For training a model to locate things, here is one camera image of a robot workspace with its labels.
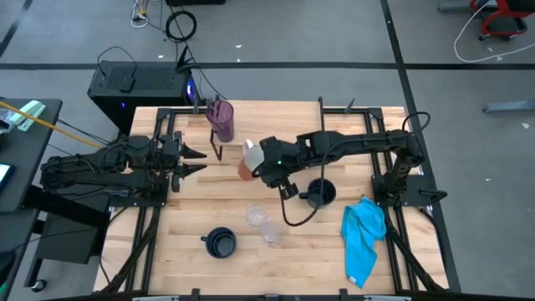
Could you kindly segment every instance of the red chair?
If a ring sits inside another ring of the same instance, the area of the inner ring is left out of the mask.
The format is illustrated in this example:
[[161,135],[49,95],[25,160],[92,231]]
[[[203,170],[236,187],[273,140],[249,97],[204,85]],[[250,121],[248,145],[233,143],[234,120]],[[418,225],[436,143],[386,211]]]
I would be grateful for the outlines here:
[[[471,0],[471,9],[479,10],[479,3],[483,5],[486,2]],[[508,40],[527,31],[522,19],[535,13],[535,0],[496,0],[496,3],[497,7],[483,8],[481,11],[484,20],[479,37],[481,41],[489,36]]]

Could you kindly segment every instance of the wooden tabletop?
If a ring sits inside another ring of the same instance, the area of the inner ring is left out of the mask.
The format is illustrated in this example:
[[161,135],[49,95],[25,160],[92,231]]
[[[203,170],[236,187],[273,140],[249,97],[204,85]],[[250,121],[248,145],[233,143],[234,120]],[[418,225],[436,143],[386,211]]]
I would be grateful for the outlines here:
[[[294,142],[296,135],[320,130],[318,103],[231,103],[235,109],[235,138],[227,144],[216,142],[225,145],[222,161],[217,160],[210,146],[210,125],[204,115],[176,117],[175,130],[182,131],[188,146],[208,155],[206,159],[189,161],[208,167],[188,176],[181,183],[181,192],[169,192],[169,201],[160,215],[150,293],[190,294],[192,288],[199,288],[201,294],[338,294],[340,288],[351,294],[393,293],[385,242],[374,245],[378,258],[364,288],[358,288],[345,276],[344,240],[340,236],[343,211],[346,206],[357,204],[362,196],[373,197],[371,156],[346,156],[326,166],[325,177],[336,186],[336,200],[319,210],[312,221],[301,227],[289,227],[282,218],[278,190],[267,188],[260,180],[239,179],[241,144],[245,139],[259,142],[270,135]],[[152,136],[157,109],[138,108],[131,134]],[[405,118],[404,108],[382,109],[386,129],[399,129]],[[344,134],[365,133],[361,115],[325,115],[325,128]],[[383,156],[380,158],[385,172]],[[290,180],[305,191],[308,183],[318,177],[317,167],[295,173]],[[276,247],[263,242],[259,230],[247,223],[245,212],[250,205],[262,207],[279,225],[281,237]],[[286,211],[288,219],[297,222],[312,208],[295,197],[286,201]],[[102,258],[109,275],[116,274],[130,255],[137,213],[137,208],[129,208],[108,230]],[[413,253],[433,279],[447,287],[433,225],[415,208],[404,208],[404,214]],[[201,241],[201,236],[215,227],[229,227],[237,235],[237,250],[229,258],[212,258]],[[397,255],[402,283],[409,288],[405,262],[399,252]],[[142,255],[135,288],[140,286],[144,260]],[[105,285],[99,272],[94,289]]]

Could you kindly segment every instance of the purple cup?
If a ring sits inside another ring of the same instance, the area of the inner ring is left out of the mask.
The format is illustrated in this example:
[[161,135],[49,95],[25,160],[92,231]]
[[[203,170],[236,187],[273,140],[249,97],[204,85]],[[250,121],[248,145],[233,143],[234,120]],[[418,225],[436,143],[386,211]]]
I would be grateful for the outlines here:
[[225,100],[216,100],[206,107],[206,118],[221,142],[234,138],[234,108]]

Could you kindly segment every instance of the blue towel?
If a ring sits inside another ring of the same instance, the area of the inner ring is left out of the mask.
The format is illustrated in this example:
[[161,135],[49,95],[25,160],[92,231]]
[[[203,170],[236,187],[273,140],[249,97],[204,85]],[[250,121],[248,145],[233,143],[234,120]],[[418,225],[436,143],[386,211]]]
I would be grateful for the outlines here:
[[377,260],[374,241],[386,234],[385,214],[363,197],[359,204],[345,207],[340,233],[345,241],[345,273],[349,281],[362,288]]

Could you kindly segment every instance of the black cup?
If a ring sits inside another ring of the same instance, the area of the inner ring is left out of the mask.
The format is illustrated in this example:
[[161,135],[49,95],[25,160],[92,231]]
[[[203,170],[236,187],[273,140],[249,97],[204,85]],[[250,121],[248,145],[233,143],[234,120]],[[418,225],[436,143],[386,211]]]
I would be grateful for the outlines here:
[[323,208],[334,201],[336,197],[336,188],[333,182],[324,179],[324,194],[319,197],[321,189],[321,179],[316,179],[308,184],[307,192],[299,193],[300,199],[306,199],[308,204],[315,208],[319,202],[319,208]]
[[227,258],[236,250],[236,235],[227,227],[217,227],[201,240],[206,242],[206,250],[214,258]]

